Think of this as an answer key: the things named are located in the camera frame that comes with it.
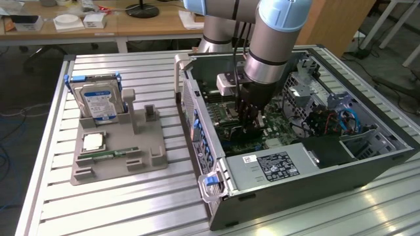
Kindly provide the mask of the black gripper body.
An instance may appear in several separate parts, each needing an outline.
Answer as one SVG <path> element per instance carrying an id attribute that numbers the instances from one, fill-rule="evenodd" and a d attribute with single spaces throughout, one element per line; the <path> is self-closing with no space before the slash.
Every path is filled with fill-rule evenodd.
<path id="1" fill-rule="evenodd" d="M 245 83 L 240 88 L 240 108 L 253 107 L 263 111 L 272 100 L 276 84 Z"/>

